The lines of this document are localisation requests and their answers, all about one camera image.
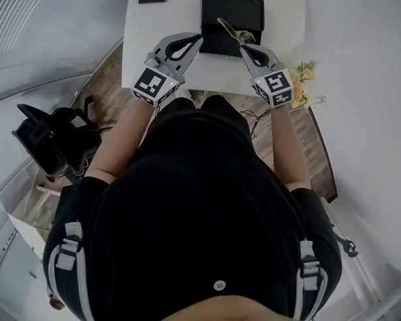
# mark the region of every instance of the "black shirt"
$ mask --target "black shirt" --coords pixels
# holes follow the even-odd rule
[[[319,197],[290,193],[236,128],[204,111],[168,118],[108,186],[85,178],[64,188],[47,240],[45,272],[64,225],[84,228],[95,320],[161,320],[220,295],[256,300],[292,316],[299,242],[328,274],[325,299],[342,272],[340,251]],[[224,290],[214,284],[224,281]],[[78,293],[57,276],[64,302]]]

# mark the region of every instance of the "white table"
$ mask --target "white table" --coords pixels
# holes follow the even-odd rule
[[[305,0],[264,0],[261,45],[287,66],[297,65],[305,34]],[[201,0],[166,0],[138,4],[129,0],[124,35],[122,86],[130,86],[148,52],[165,36],[201,32]],[[198,53],[184,74],[185,88],[255,95],[241,58]]]

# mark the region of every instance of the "shoulder strap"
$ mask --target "shoulder strap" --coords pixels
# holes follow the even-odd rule
[[[302,314],[307,314],[303,320],[310,320],[313,318],[325,295],[327,289],[328,276],[327,273],[321,268],[318,258],[312,248],[313,242],[308,240],[300,241],[300,258],[301,267],[297,271],[297,287],[295,295],[295,307],[294,307],[294,320],[300,320]],[[310,310],[306,312],[304,309],[304,302],[306,301],[306,295],[310,292],[318,291],[315,303]]]
[[[66,223],[65,234],[61,242],[53,249],[51,257],[49,259],[48,276],[50,282],[50,288],[54,294],[63,302],[59,295],[56,280],[55,280],[55,269],[72,271],[74,264],[77,265],[77,276],[78,276],[78,288],[79,288],[79,300],[80,307],[86,321],[94,321],[92,311],[89,304],[88,298],[88,285],[86,283],[86,259],[85,250],[80,245],[83,239],[82,225],[79,222]]]

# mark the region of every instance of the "person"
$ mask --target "person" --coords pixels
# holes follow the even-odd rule
[[[272,170],[222,96],[196,109],[186,94],[149,127],[153,107],[131,103],[85,177],[63,189],[46,276],[66,223],[78,221],[94,320],[288,320],[308,239],[327,273],[323,306],[342,260],[286,105],[271,110]],[[77,283],[60,275],[60,298],[84,319]]]

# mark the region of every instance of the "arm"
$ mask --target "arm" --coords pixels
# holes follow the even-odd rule
[[[95,177],[109,184],[119,177],[140,145],[153,111],[153,107],[135,99],[107,133],[86,177]]]
[[[271,115],[275,174],[290,191],[310,189],[306,158],[287,107],[272,108]]]

